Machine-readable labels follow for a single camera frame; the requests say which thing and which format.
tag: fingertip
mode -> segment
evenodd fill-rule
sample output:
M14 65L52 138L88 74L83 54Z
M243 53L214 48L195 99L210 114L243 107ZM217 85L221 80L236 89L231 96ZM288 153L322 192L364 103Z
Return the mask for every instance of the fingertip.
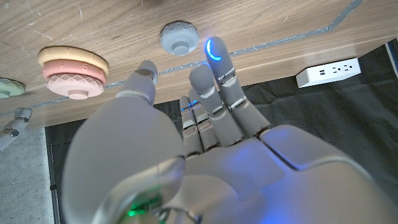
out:
M207 64L195 67L189 76L191 86L201 95L214 86L213 72Z

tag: robotic hand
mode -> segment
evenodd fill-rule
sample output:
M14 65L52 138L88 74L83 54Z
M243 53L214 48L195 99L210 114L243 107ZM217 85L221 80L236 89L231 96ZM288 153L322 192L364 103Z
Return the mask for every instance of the robotic hand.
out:
M15 110L14 119L6 124L0 131L0 151L10 145L29 124L32 109L18 108Z
M183 141L152 107L149 61L79 129L63 176L69 223L397 223L346 154L299 128L270 128L221 39L205 52L209 65L191 71L180 99Z

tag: electrical outlet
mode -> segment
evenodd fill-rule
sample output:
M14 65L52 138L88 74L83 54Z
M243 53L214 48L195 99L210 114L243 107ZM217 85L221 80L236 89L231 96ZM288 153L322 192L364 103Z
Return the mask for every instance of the electrical outlet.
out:
M296 79L298 87L301 88L344 80L359 73L361 68L358 59L353 58L307 68L300 72Z

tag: green led light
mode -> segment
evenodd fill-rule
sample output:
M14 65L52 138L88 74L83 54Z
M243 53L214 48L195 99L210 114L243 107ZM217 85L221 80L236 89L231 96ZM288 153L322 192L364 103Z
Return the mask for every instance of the green led light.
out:
M130 210L130 211L127 212L127 214L128 214L130 217L133 217L133 216L135 216L135 215L142 215L142 214L145 214L145 210Z

